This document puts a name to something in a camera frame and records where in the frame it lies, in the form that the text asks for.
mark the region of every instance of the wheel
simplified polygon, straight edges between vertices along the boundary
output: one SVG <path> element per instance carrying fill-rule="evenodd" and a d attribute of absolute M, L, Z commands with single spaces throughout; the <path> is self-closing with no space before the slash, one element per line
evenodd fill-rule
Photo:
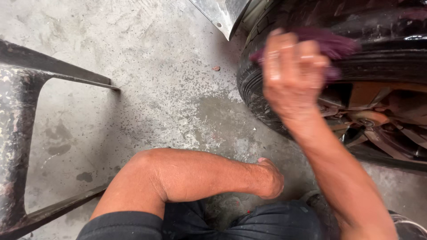
<path fill-rule="evenodd" d="M 270 1 L 246 41 L 237 86 L 258 119 L 290 137 L 264 99 L 261 68 L 249 56 L 264 47 L 268 33 L 279 26 L 328 28 L 356 39 L 362 50 L 333 61 L 342 80 L 325 87 L 319 109 L 359 159 L 427 171 L 427 14 L 410 1 L 402 1 L 399 8 L 381 4 Z"/>

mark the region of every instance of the elbow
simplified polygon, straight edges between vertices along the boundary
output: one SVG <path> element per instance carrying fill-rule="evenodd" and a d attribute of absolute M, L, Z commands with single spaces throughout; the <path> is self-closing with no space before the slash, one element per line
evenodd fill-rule
<path fill-rule="evenodd" d="M 154 148 L 149 150 L 143 150 L 137 152 L 126 165 L 137 165 L 137 166 L 143 166 L 146 168 L 151 168 L 153 166 L 158 165 L 161 160 L 162 156 L 165 154 L 164 152 L 167 151 L 166 148 Z"/>

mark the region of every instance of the purple cloth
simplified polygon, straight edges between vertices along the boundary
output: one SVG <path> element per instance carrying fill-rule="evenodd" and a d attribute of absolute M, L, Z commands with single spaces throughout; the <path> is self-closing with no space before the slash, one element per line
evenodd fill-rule
<path fill-rule="evenodd" d="M 299 41 L 316 40 L 319 43 L 320 52 L 330 59 L 341 59 L 360 51 L 361 46 L 355 40 L 334 35 L 327 29 L 314 27 L 294 28 L 291 32 L 298 36 Z M 259 65 L 264 63 L 264 47 L 249 56 L 251 61 Z M 330 83 L 341 79 L 341 70 L 334 66 L 329 66 L 325 70 L 326 82 Z"/>

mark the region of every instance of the finger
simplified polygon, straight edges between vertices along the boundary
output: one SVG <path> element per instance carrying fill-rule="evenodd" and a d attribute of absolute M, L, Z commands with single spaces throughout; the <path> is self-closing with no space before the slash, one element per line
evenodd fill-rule
<path fill-rule="evenodd" d="M 294 33 L 281 35 L 280 38 L 280 67 L 282 81 L 291 84 L 298 80 L 298 62 L 295 60 L 295 45 L 298 37 Z"/>
<path fill-rule="evenodd" d="M 266 86 L 274 84 L 281 78 L 279 60 L 280 36 L 270 35 L 267 38 L 266 49 L 264 50 L 265 62 L 263 64 L 263 81 Z"/>
<path fill-rule="evenodd" d="M 268 158 L 258 158 L 258 162 L 260 163 L 260 162 L 262 162 L 262 161 L 265 161 L 265 160 L 269 160 Z"/>
<path fill-rule="evenodd" d="M 283 28 L 279 27 L 279 28 L 276 28 L 275 30 L 271 31 L 269 33 L 269 36 L 277 36 L 277 35 L 283 34 L 284 32 L 285 31 L 283 30 Z"/>
<path fill-rule="evenodd" d="M 297 45 L 299 52 L 299 68 L 301 81 L 312 88 L 323 85 L 323 71 L 329 65 L 329 59 L 320 54 L 320 47 L 316 41 L 304 41 Z"/>

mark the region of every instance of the hand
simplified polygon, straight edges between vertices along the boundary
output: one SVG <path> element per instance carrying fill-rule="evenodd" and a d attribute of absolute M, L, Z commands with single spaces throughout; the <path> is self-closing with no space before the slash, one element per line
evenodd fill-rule
<path fill-rule="evenodd" d="M 263 94 L 282 121 L 305 121 L 312 111 L 318 111 L 323 71 L 329 65 L 318 43 L 298 43 L 295 34 L 276 29 L 267 38 L 264 57 Z"/>
<path fill-rule="evenodd" d="M 283 191 L 284 177 L 279 169 L 268 158 L 259 158 L 258 165 L 268 172 L 268 182 L 265 195 L 259 196 L 262 199 L 273 199 L 278 197 Z"/>

